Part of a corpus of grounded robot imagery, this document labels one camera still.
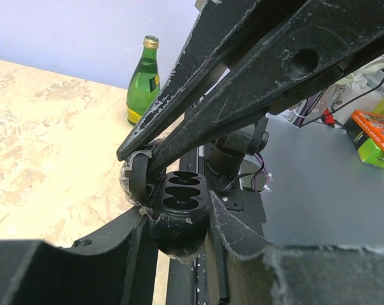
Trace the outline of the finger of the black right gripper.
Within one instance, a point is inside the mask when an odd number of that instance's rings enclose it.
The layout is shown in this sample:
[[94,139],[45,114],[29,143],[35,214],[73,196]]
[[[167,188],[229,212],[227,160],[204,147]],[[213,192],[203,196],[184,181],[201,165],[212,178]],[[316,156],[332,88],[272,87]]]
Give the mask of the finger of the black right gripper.
[[118,160],[159,136],[286,18],[287,1],[204,1],[167,82],[119,146]]
[[259,41],[154,150],[158,172],[202,144],[280,113],[384,53],[384,1],[307,1]]

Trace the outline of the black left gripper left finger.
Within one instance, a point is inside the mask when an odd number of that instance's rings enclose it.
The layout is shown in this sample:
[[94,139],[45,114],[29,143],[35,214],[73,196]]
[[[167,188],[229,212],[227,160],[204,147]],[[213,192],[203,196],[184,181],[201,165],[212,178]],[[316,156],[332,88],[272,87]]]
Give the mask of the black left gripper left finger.
[[0,240],[0,304],[151,304],[157,256],[137,208],[69,248]]

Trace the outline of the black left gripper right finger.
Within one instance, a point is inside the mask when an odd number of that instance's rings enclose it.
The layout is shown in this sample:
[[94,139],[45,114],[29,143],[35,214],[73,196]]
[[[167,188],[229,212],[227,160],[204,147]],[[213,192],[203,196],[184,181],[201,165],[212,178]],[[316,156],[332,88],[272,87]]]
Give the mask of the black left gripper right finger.
[[384,304],[384,248],[263,240],[270,304]]

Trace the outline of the black earbud charging case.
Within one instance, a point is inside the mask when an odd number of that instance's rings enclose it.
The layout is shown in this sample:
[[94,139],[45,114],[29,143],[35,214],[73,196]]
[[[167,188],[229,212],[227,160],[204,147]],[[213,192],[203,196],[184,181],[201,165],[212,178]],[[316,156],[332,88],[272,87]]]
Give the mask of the black earbud charging case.
[[202,251],[209,226],[206,178],[196,172],[147,172],[152,152],[132,153],[120,169],[129,203],[149,218],[153,244],[171,259],[189,264]]

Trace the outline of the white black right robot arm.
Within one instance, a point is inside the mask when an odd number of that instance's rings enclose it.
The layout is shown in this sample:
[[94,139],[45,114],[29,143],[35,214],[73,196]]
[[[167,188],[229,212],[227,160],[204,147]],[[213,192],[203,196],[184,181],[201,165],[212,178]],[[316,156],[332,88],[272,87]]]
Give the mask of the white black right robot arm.
[[254,123],[311,97],[384,53],[384,1],[202,1],[156,100],[118,148],[121,161],[152,145],[159,172],[216,141],[253,154]]

